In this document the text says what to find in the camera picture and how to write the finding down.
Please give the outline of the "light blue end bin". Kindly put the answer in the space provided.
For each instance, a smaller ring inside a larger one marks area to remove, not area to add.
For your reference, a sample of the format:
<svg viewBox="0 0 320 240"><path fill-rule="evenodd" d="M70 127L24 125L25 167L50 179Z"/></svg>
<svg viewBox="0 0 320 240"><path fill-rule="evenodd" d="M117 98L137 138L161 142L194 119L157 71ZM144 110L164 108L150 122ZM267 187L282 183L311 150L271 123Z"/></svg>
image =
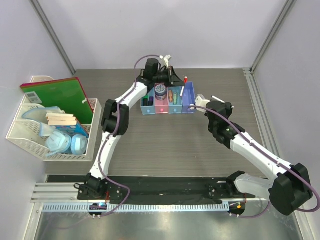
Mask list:
<svg viewBox="0 0 320 240"><path fill-rule="evenodd" d="M147 95L140 100L140 109L142 114L145 115L155 115L155 90L152 89Z"/></svg>

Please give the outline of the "green black highlighter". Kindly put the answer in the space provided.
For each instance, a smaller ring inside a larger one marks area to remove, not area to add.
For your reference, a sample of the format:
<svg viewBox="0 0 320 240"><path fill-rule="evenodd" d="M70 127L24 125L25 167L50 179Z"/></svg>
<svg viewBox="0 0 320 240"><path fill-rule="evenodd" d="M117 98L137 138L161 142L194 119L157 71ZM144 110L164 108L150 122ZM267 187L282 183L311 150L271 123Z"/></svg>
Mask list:
<svg viewBox="0 0 320 240"><path fill-rule="evenodd" d="M146 95L142 98L142 103L141 103L141 106L142 107L146 107L148 106L148 101L149 101L149 97Z"/></svg>

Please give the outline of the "orange small stationery item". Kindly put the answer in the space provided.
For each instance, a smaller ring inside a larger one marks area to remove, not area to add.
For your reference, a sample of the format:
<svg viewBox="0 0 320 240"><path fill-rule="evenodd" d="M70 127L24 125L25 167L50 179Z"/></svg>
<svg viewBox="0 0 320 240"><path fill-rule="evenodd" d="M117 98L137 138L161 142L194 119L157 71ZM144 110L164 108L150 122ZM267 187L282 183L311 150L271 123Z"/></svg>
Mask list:
<svg viewBox="0 0 320 240"><path fill-rule="evenodd" d="M172 90L168 90L168 100L170 103L173 102L173 91Z"/></svg>

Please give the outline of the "blue plastic bin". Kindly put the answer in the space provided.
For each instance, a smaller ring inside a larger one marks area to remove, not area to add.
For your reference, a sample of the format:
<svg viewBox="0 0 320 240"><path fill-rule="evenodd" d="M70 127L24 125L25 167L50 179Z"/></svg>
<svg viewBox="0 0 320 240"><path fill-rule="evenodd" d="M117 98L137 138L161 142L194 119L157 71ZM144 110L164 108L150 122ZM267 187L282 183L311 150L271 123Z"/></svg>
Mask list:
<svg viewBox="0 0 320 240"><path fill-rule="evenodd" d="M169 114L181 114L182 113L182 98L180 97L180 93L181 93L181 87L169 87L167 89L167 99L168 99L168 113ZM173 101L169 102L169 97L168 97L168 90L172 90L173 95L174 93L178 93L179 97L178 97L178 104L174 105Z"/></svg>

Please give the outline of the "purple plastic bin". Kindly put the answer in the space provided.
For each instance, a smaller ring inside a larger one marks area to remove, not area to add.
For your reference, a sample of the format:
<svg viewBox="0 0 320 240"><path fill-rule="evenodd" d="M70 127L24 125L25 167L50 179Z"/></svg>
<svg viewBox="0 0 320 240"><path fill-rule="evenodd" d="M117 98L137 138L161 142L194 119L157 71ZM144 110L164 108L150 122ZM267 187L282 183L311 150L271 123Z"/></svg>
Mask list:
<svg viewBox="0 0 320 240"><path fill-rule="evenodd" d="M195 103L195 90L192 82L186 82L182 92L182 114L193 114L196 110L191 109L189 106Z"/></svg>

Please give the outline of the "blue slime jar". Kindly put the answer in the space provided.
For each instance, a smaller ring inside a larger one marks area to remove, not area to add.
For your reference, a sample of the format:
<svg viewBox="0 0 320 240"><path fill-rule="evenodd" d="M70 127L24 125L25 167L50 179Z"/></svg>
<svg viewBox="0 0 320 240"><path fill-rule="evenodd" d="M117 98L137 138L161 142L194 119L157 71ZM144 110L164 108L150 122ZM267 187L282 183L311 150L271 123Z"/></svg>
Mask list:
<svg viewBox="0 0 320 240"><path fill-rule="evenodd" d="M158 101L163 101L167 97L167 87L164 84L158 84L154 87L155 98Z"/></svg>

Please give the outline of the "purple black highlighter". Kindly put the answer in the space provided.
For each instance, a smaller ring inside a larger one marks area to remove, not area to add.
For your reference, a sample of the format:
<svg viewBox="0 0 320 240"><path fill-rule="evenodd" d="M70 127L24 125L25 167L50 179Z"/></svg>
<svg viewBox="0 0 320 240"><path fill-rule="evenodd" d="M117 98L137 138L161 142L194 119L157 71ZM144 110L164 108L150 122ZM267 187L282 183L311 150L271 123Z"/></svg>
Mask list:
<svg viewBox="0 0 320 240"><path fill-rule="evenodd" d="M153 106L153 104L154 104L154 97L150 96L148 99L148 106Z"/></svg>

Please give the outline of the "pink plastic bin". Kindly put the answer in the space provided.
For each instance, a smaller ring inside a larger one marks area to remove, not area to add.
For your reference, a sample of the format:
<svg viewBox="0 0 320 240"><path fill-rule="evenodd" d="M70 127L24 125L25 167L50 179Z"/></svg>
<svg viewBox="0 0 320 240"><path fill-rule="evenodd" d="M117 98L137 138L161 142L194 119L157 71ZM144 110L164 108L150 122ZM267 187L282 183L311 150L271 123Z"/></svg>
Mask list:
<svg viewBox="0 0 320 240"><path fill-rule="evenodd" d="M155 113L156 114L168 114L169 106L168 106L168 97L166 96L165 100L157 100L155 99Z"/></svg>

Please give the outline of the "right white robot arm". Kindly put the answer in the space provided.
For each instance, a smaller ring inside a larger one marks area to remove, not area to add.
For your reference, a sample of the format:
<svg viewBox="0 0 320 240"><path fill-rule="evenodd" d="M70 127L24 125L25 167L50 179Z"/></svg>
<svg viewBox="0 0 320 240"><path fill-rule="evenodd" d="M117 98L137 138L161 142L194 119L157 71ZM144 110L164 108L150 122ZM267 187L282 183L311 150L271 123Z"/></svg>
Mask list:
<svg viewBox="0 0 320 240"><path fill-rule="evenodd" d="M208 131L213 137L250 161L266 177L253 177L242 171L234 173L229 177L231 182L225 186L230 197L236 198L242 193L261 197L285 216L300 211L312 197L320 197L311 186L309 172L304 165L292 165L272 154L241 126L229 121L234 108L231 103L203 100L201 107L209 120Z"/></svg>

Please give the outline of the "blue white marker pen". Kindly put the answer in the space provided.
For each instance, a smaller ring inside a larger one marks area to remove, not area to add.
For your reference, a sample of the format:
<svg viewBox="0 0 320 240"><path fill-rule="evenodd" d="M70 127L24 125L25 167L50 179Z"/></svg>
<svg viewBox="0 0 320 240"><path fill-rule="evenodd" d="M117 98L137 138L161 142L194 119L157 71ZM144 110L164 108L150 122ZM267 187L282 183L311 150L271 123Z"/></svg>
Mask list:
<svg viewBox="0 0 320 240"><path fill-rule="evenodd" d="M218 98L218 97L216 97L216 96L214 96L214 95L212 95L211 98L212 98L213 100L219 101L219 102L221 102L221 103L225 103L222 99L220 99L220 98Z"/></svg>

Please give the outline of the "red white marker pen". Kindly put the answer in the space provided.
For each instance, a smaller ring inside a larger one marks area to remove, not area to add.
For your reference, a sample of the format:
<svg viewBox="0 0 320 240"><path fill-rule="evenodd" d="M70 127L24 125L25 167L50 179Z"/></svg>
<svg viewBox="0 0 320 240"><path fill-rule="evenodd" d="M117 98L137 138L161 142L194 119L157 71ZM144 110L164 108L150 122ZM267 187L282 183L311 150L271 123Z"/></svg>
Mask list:
<svg viewBox="0 0 320 240"><path fill-rule="evenodd" d="M184 80L183 80L184 85L182 86L181 91L180 91L180 97L181 97L181 98L183 97L184 90L185 90L185 86L186 86L186 83L187 83L187 82L188 82L188 77L185 76L185 77L184 77Z"/></svg>

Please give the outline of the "light green correction tape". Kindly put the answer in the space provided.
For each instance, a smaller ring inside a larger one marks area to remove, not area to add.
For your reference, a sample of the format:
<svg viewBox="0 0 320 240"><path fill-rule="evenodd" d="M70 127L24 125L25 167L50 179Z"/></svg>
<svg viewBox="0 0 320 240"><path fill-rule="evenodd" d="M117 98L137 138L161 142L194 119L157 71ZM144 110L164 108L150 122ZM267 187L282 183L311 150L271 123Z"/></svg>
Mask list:
<svg viewBox="0 0 320 240"><path fill-rule="evenodd" d="M179 94L177 92L173 93L173 104L177 105L178 104L178 98L179 98Z"/></svg>

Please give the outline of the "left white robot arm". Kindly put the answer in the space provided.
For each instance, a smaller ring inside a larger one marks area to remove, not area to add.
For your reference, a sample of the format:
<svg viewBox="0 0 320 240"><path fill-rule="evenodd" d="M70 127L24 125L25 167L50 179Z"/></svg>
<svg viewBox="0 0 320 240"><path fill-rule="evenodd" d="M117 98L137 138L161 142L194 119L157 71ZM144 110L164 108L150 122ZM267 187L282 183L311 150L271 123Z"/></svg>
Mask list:
<svg viewBox="0 0 320 240"><path fill-rule="evenodd" d="M181 87L185 83L176 75L170 55L150 54L141 57L134 64L134 69L141 60L147 59L145 68L134 76L132 86L116 99L108 99L101 119L102 139L96 159L84 183L76 183L78 200L100 200L107 194L109 166L121 137L129 128L130 110L142 97L146 96L156 84L166 87Z"/></svg>

